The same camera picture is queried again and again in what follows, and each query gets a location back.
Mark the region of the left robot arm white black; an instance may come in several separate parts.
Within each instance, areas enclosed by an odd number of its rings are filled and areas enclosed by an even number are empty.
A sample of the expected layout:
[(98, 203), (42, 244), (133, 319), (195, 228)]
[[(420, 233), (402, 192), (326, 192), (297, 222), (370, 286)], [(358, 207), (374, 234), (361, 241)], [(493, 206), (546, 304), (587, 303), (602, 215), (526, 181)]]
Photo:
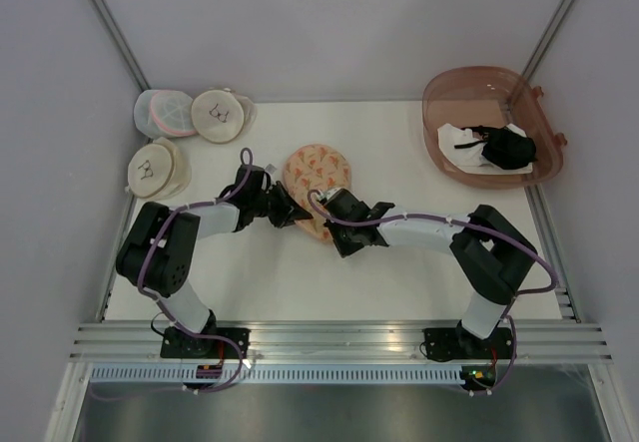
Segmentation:
[(143, 204), (117, 254), (116, 272), (185, 333), (188, 351), (206, 358), (218, 346), (217, 321), (189, 283), (196, 243), (239, 232), (255, 219), (283, 228), (312, 217), (265, 169), (243, 164), (235, 181), (212, 201), (173, 210), (159, 203)]

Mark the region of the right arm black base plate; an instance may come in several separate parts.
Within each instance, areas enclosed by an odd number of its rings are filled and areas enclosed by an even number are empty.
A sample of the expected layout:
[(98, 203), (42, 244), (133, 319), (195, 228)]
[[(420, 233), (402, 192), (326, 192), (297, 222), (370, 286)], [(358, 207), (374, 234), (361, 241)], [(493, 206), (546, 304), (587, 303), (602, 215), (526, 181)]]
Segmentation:
[(435, 362), (508, 359), (513, 344), (513, 334), (508, 328), (495, 328), (485, 339), (472, 335), (461, 326), (423, 330), (425, 357)]

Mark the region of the orange floral mesh laundry bag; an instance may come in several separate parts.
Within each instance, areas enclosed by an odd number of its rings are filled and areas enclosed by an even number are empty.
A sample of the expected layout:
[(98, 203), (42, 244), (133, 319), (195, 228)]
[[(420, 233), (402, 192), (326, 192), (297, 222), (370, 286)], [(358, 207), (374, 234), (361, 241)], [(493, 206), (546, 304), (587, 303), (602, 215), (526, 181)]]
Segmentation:
[(321, 217), (309, 204), (311, 190), (324, 192), (351, 186), (351, 167), (348, 160), (334, 148), (322, 144), (310, 144), (295, 150), (286, 160), (283, 169), (283, 185), (294, 201), (313, 217), (297, 221), (296, 226), (309, 236), (325, 243), (331, 235)]

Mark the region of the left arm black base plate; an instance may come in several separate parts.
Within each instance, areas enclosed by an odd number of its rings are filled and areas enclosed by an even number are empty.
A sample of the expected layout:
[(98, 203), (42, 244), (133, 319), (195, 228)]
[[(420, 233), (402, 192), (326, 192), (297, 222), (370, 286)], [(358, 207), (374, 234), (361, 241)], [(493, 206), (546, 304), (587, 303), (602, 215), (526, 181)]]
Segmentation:
[[(219, 327), (217, 335), (232, 341), (242, 357), (247, 355), (250, 330), (245, 327)], [(164, 331), (160, 350), (163, 359), (224, 359), (237, 360), (238, 352), (228, 342), (196, 338), (170, 327)]]

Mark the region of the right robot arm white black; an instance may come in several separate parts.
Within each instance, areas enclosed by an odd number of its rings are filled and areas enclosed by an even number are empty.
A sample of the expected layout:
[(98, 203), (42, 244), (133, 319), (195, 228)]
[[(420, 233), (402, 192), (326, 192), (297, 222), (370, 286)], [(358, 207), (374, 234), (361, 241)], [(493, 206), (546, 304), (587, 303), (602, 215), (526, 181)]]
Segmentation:
[(426, 328), (420, 350), (436, 362), (506, 358), (513, 331), (499, 324), (527, 277), (536, 248), (495, 208), (480, 205), (467, 216), (409, 214), (392, 203), (370, 207), (349, 190), (318, 197), (337, 252), (348, 257), (367, 246), (411, 246), (450, 255), (472, 288), (467, 309), (453, 327)]

